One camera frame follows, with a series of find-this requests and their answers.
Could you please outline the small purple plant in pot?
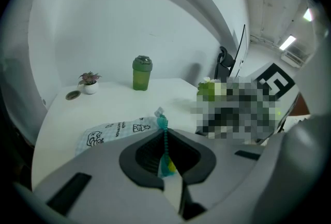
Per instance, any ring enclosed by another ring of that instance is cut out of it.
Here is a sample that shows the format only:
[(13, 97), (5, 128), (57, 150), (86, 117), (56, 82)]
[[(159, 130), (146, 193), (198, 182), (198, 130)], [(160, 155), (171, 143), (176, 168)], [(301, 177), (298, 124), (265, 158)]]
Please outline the small purple plant in pot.
[(79, 85), (83, 85), (84, 92), (88, 95), (95, 94), (99, 89), (98, 80), (101, 78), (99, 73), (93, 73), (92, 71), (83, 73), (79, 76)]

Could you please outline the white flowers in white pot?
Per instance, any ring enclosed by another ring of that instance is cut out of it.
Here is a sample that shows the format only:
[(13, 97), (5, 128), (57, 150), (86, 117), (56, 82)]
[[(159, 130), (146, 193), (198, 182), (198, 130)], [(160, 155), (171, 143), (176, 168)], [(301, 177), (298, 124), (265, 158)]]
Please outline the white flowers in white pot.
[(198, 84), (197, 101), (221, 102), (227, 100), (227, 83), (205, 77)]

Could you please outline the light blue pencil pouch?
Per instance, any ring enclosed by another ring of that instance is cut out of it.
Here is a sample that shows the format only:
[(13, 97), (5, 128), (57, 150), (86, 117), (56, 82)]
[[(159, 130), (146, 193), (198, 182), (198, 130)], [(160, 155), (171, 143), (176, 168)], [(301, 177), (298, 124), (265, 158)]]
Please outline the light blue pencil pouch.
[(163, 114), (164, 110), (160, 107), (156, 110), (155, 116), (141, 117), (133, 121), (123, 121), (117, 123), (105, 123), (85, 130), (80, 135), (75, 156), (85, 150), (105, 143), (130, 136), (135, 136), (143, 132), (161, 129), (161, 157), (157, 162), (157, 176), (160, 178), (168, 177), (177, 173), (175, 164), (170, 158), (168, 143), (168, 119)]

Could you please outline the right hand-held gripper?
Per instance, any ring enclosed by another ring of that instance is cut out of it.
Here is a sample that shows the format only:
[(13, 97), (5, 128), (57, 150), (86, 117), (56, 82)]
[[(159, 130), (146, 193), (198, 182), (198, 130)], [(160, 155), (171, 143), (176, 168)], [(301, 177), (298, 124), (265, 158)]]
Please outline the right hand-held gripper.
[(279, 130), (298, 94), (294, 80), (275, 63), (268, 63), (247, 77), (229, 79), (227, 141), (261, 144)]

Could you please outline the green shaker bottle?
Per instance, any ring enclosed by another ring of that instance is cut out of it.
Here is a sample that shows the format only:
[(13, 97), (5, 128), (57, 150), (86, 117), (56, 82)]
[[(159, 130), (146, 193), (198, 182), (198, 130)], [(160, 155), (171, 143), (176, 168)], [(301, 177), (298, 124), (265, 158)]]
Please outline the green shaker bottle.
[(133, 89), (136, 91), (146, 91), (153, 68), (152, 60), (148, 56), (139, 55), (133, 63)]

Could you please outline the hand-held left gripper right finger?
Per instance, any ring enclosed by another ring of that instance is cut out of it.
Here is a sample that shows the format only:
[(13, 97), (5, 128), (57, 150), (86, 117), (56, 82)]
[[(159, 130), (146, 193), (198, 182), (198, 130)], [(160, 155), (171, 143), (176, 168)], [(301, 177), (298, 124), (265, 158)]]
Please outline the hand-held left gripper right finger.
[(314, 116), (266, 146), (235, 145), (170, 130), (190, 168), (183, 174), (178, 221), (167, 224), (304, 222), (331, 154), (331, 114)]

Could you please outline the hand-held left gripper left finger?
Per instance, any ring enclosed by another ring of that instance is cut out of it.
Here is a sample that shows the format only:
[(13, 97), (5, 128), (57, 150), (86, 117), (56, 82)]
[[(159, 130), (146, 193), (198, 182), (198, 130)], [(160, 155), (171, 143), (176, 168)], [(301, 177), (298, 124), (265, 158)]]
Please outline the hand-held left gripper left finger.
[(44, 224), (181, 224), (157, 176), (161, 130), (94, 146), (68, 161), (34, 191), (14, 189)]

